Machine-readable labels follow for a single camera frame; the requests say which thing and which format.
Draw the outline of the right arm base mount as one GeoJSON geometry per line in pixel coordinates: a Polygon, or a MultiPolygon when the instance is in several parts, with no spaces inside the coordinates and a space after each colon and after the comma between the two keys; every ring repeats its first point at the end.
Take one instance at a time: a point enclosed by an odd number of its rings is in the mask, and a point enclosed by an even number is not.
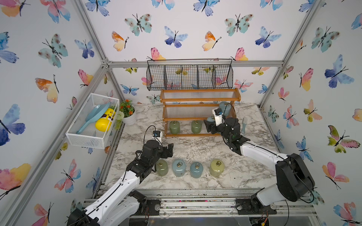
{"type": "Polygon", "coordinates": [[[249,198],[236,199],[235,209],[239,215],[252,215],[252,214],[271,214],[276,215],[276,208],[272,208],[271,205],[263,205],[254,194],[249,198]]]}

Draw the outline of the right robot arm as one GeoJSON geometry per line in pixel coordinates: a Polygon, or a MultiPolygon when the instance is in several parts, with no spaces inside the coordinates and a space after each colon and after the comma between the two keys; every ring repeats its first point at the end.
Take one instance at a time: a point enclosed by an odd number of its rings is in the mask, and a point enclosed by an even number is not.
{"type": "Polygon", "coordinates": [[[306,164],[297,154],[286,155],[257,145],[241,134],[236,118],[204,120],[206,130],[220,134],[225,145],[234,153],[249,157],[276,173],[276,184],[263,188],[251,198],[251,206],[261,209],[280,201],[296,202],[307,193],[312,193],[315,181],[306,164]]]}

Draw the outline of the green canister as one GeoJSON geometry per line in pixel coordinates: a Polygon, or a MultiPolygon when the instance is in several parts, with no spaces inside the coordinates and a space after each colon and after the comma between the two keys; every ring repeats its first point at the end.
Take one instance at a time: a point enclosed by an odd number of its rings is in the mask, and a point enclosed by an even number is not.
{"type": "Polygon", "coordinates": [[[168,163],[165,160],[159,160],[156,165],[156,173],[158,176],[166,176],[169,172],[168,163]]]}
{"type": "Polygon", "coordinates": [[[193,134],[199,134],[202,130],[203,122],[199,120],[194,120],[191,123],[191,131],[193,134]]]}
{"type": "Polygon", "coordinates": [[[173,135],[179,134],[181,130],[180,123],[178,121],[171,121],[169,123],[169,129],[171,134],[173,135]]]}

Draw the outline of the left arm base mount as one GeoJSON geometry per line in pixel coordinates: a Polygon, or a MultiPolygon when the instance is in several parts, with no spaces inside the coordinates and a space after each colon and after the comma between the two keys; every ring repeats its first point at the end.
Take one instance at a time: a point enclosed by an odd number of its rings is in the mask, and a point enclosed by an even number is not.
{"type": "Polygon", "coordinates": [[[133,216],[158,216],[161,209],[161,201],[159,199],[150,199],[138,191],[132,191],[129,197],[133,197],[138,202],[138,209],[133,216]]]}

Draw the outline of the yellow tea canister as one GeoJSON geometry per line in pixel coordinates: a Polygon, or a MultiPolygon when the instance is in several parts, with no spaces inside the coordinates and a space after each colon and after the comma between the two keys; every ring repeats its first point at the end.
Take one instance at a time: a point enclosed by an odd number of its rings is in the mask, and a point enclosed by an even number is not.
{"type": "Polygon", "coordinates": [[[217,178],[224,172],[224,169],[225,169],[225,164],[223,163],[222,160],[213,159],[209,167],[209,172],[211,176],[217,178]]]}

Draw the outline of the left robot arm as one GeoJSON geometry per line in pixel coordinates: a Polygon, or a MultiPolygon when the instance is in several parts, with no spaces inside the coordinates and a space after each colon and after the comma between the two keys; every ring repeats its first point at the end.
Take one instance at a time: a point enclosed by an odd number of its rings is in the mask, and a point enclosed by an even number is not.
{"type": "Polygon", "coordinates": [[[147,211],[147,198],[136,191],[152,172],[157,161],[173,156],[174,144],[164,147],[158,140],[148,140],[121,178],[94,203],[84,210],[75,209],[68,217],[68,226],[118,226],[140,211],[147,211]]]}

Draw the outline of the light blue canister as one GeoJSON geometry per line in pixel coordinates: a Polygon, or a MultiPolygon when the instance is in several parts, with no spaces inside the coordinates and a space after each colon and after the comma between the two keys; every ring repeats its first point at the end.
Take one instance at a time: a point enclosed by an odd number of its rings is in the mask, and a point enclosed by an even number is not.
{"type": "Polygon", "coordinates": [[[186,172],[186,163],[182,159],[176,159],[172,162],[172,170],[176,177],[184,176],[186,172]]]}

